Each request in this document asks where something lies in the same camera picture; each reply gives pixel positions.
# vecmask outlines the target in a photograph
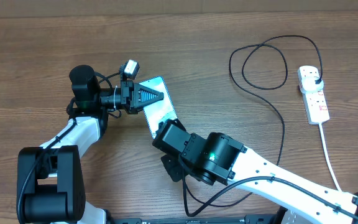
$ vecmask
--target label on power strip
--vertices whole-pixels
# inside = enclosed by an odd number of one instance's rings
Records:
[[[319,77],[318,69],[308,65],[300,67],[298,70],[299,83],[301,83],[302,78],[309,77]],[[327,102],[323,90],[314,93],[302,93],[302,95],[309,124],[318,124],[329,120]]]

